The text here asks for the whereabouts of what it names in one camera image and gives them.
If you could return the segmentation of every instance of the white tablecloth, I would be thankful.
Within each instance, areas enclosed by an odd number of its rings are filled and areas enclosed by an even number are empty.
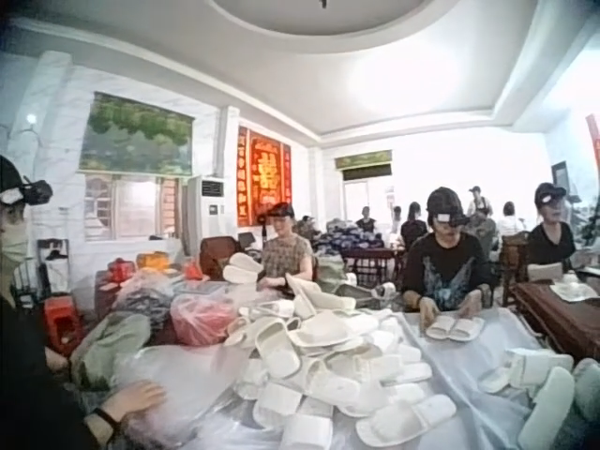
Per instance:
[[[457,415],[419,439],[397,447],[404,450],[517,449],[516,440],[531,411],[522,392],[507,389],[492,396],[479,391],[482,376],[496,368],[506,349],[537,349],[539,344],[510,311],[495,308],[482,313],[486,326],[469,343],[431,341],[421,337],[418,315],[400,315],[407,339],[423,351],[432,365],[433,378],[424,383],[431,394],[446,394],[457,404]],[[252,423],[253,402],[238,401],[202,420],[199,438],[185,450],[278,450],[280,433]],[[354,431],[355,419],[340,412],[334,417],[331,450],[367,450]]]

